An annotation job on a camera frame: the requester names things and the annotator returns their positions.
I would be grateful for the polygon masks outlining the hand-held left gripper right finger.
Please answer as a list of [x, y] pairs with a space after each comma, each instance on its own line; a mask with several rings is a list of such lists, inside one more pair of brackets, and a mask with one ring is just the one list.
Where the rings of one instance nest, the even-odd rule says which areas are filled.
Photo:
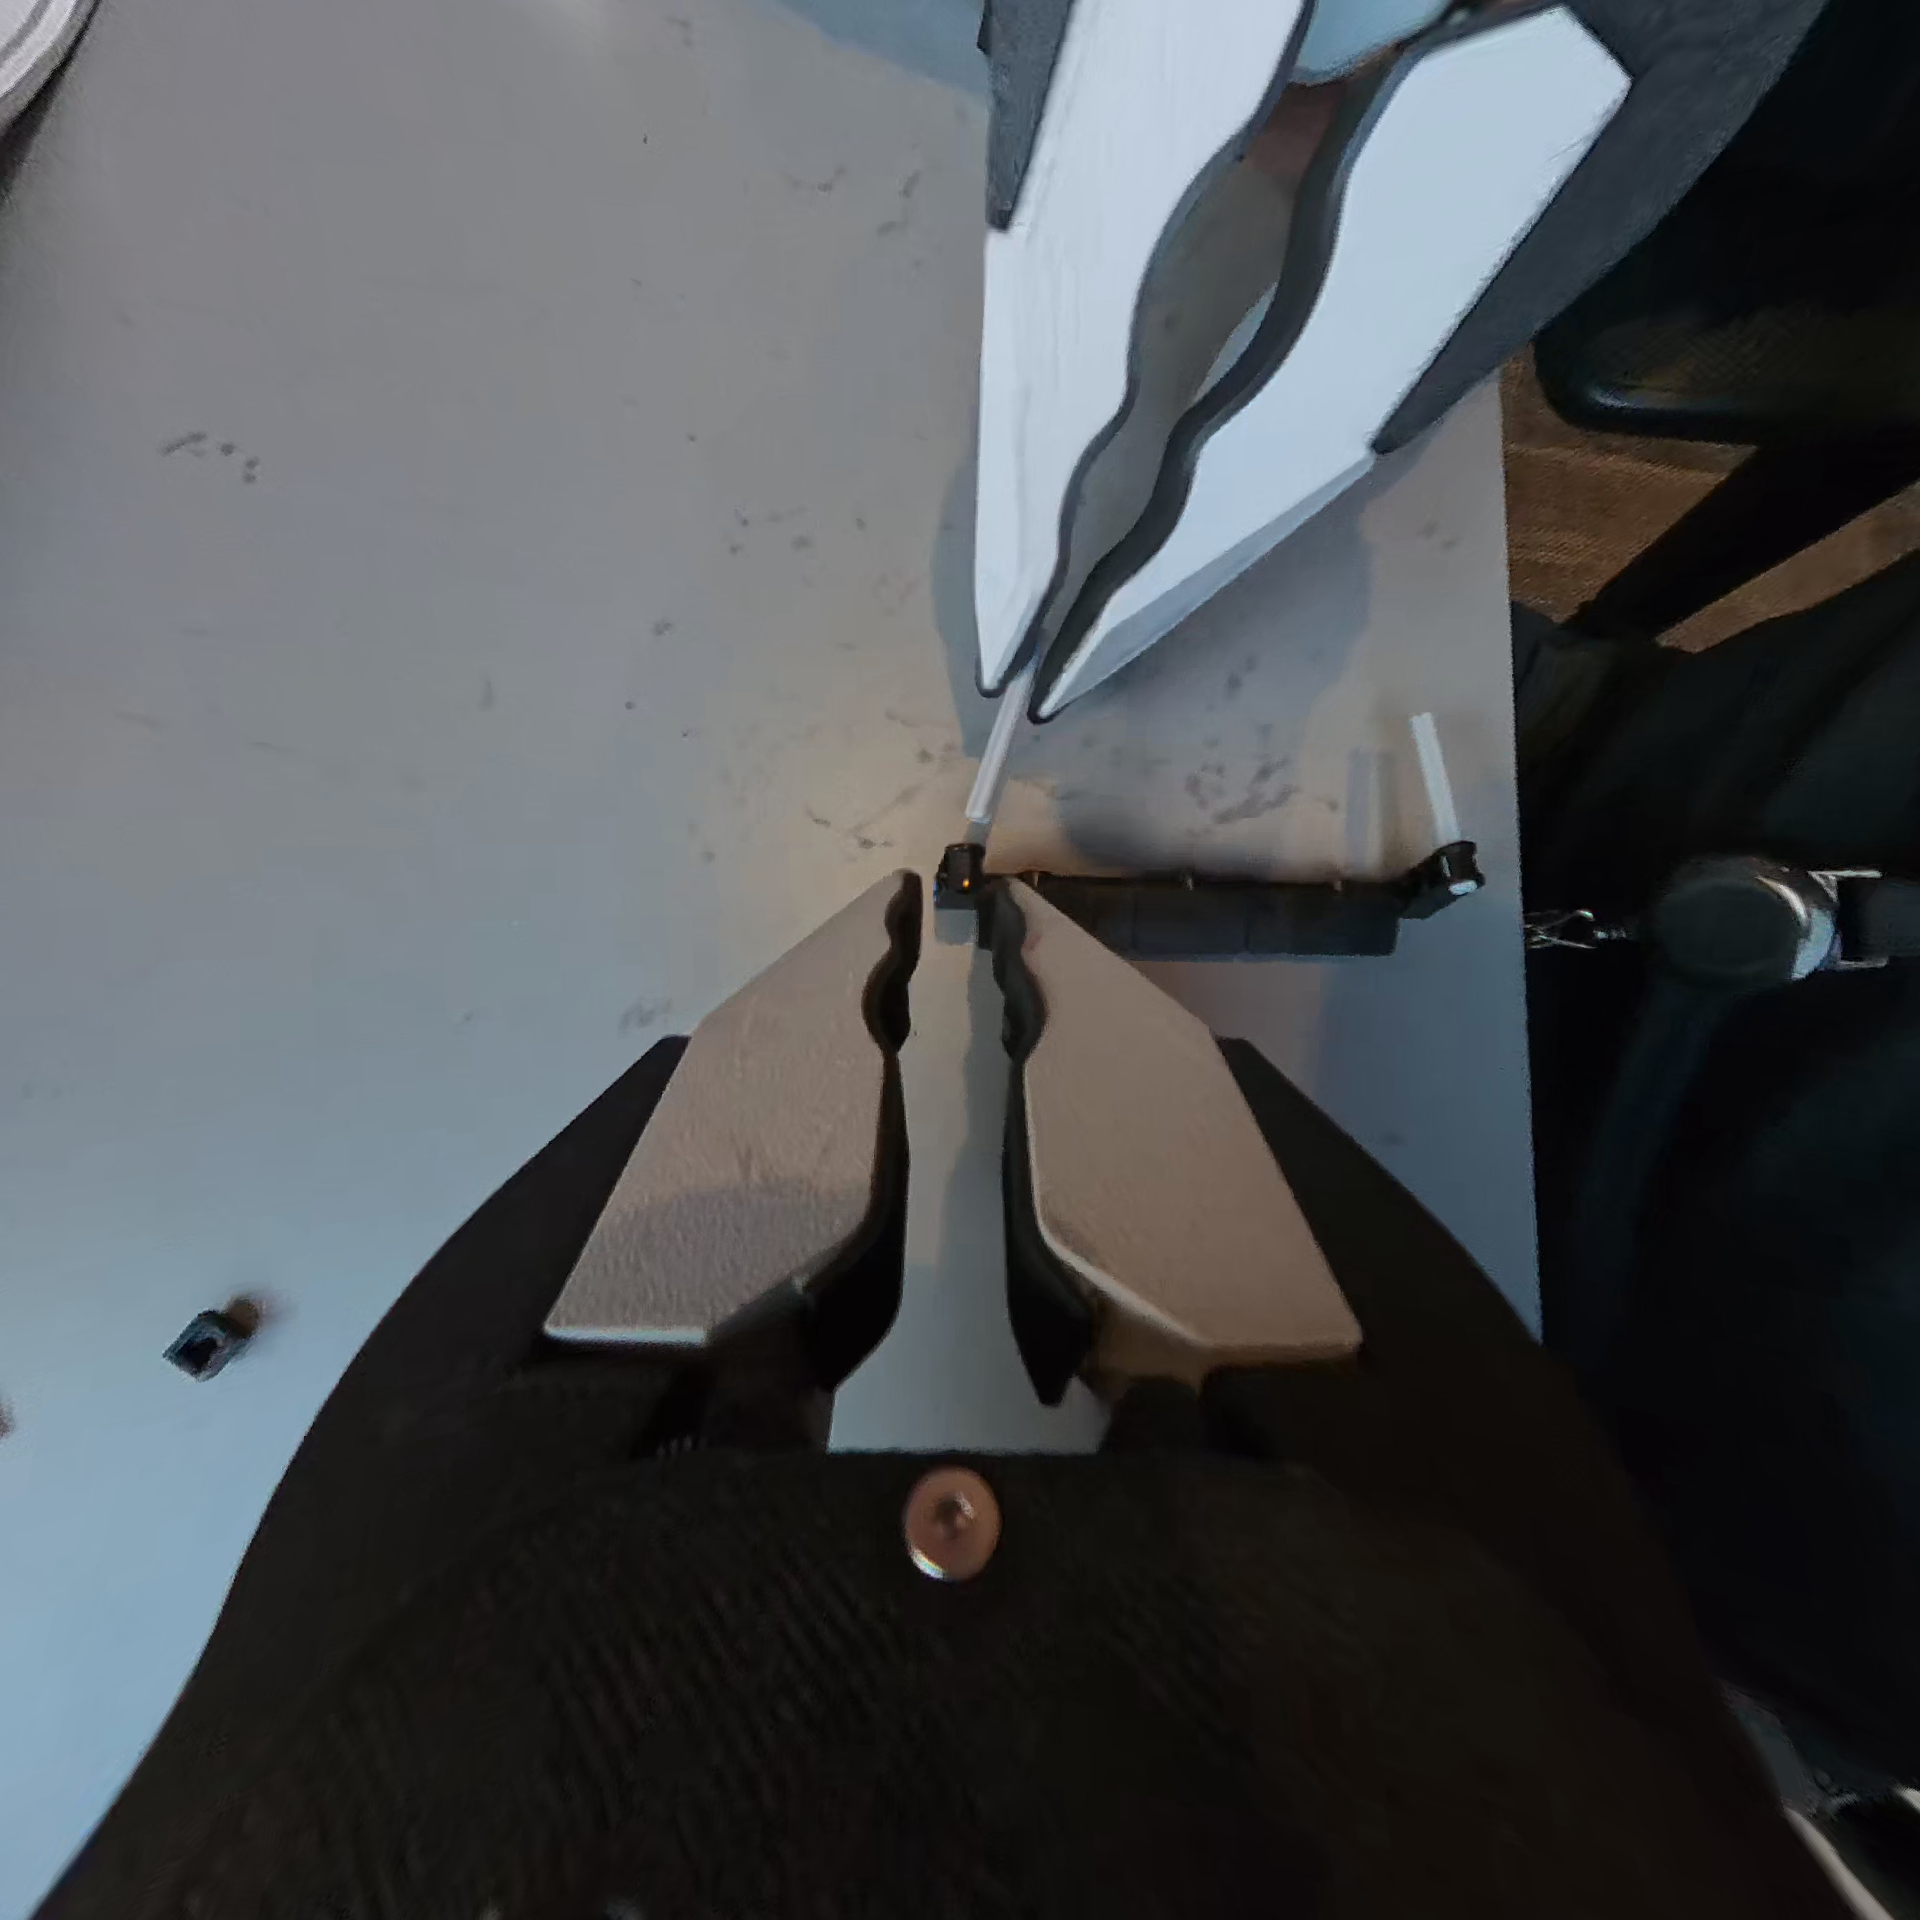
[[1360, 1322], [1214, 1032], [1023, 881], [1003, 994], [1007, 1306], [1044, 1406], [1347, 1362]]

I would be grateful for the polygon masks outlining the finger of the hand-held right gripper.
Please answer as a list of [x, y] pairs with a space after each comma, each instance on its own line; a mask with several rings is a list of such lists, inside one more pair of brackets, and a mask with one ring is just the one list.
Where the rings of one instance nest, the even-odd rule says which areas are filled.
[[1150, 268], [1141, 395], [1077, 499], [1033, 724], [1376, 465], [1383, 424], [1631, 86], [1563, 2], [1414, 19], [1323, 82], [1296, 68]]
[[976, 456], [976, 684], [1001, 694], [1141, 395], [1163, 239], [1260, 128], [1313, 2], [996, 2]]

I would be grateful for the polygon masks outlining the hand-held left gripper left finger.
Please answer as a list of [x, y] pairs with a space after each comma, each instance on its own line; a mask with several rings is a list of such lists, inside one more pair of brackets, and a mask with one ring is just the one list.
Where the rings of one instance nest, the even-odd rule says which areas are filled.
[[777, 1352], [833, 1398], [901, 1311], [901, 1049], [924, 881], [896, 872], [683, 1044], [544, 1335], [570, 1348]]

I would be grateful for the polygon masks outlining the black toy brick beam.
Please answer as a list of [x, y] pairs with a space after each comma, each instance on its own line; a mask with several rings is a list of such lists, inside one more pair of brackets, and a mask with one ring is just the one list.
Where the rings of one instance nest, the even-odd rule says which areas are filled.
[[1133, 962], [1231, 962], [1390, 956], [1406, 924], [1473, 899], [1484, 869], [1476, 844], [1454, 841], [1383, 881], [991, 874], [983, 845], [951, 844], [934, 869], [934, 906], [976, 915], [989, 945], [996, 904], [1016, 882]]

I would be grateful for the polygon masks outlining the small black toy stud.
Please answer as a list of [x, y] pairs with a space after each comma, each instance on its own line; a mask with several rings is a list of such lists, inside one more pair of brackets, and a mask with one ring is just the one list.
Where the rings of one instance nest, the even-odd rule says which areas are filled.
[[211, 1381], [256, 1342], [266, 1318], [270, 1308], [264, 1299], [250, 1294], [231, 1298], [219, 1308], [199, 1311], [164, 1348], [164, 1356], [189, 1381]]

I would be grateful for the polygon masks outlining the black office chair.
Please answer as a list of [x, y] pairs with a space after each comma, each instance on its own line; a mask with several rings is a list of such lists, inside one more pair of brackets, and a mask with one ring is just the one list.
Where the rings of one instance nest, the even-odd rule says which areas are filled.
[[1666, 635], [1919, 481], [1919, 215], [1670, 224], [1534, 348], [1747, 459], [1517, 625], [1544, 1315], [1730, 1676], [1919, 1784], [1919, 558]]

